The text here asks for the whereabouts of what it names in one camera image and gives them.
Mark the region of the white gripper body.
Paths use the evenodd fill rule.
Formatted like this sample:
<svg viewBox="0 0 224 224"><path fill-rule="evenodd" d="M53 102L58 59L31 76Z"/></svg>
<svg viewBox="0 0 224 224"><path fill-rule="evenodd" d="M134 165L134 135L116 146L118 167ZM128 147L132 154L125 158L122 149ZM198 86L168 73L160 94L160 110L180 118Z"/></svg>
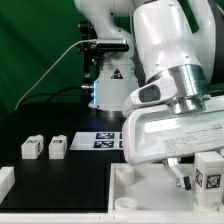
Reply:
<svg viewBox="0 0 224 224"><path fill-rule="evenodd" d="M132 165L224 148L224 96L206 110L173 115L167 105L134 111L122 127L125 160Z"/></svg>

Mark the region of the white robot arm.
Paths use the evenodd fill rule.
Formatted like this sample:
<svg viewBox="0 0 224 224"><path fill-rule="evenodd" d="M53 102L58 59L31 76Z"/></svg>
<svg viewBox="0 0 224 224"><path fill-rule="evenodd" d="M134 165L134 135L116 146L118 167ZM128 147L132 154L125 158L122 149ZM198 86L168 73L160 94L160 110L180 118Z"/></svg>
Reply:
<svg viewBox="0 0 224 224"><path fill-rule="evenodd" d="M208 0L74 0L103 51L91 107L121 113L123 152L137 165L224 148L224 102L212 98L215 20Z"/></svg>

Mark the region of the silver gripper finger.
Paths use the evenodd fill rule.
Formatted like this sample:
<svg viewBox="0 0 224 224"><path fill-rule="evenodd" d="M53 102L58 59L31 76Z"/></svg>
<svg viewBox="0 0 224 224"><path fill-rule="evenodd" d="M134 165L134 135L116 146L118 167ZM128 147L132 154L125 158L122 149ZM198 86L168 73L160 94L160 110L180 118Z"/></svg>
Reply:
<svg viewBox="0 0 224 224"><path fill-rule="evenodd" d="M190 178L180 171L177 158L168 158L163 162L163 164L164 168L175 180L177 188L182 191L190 191L192 189Z"/></svg>

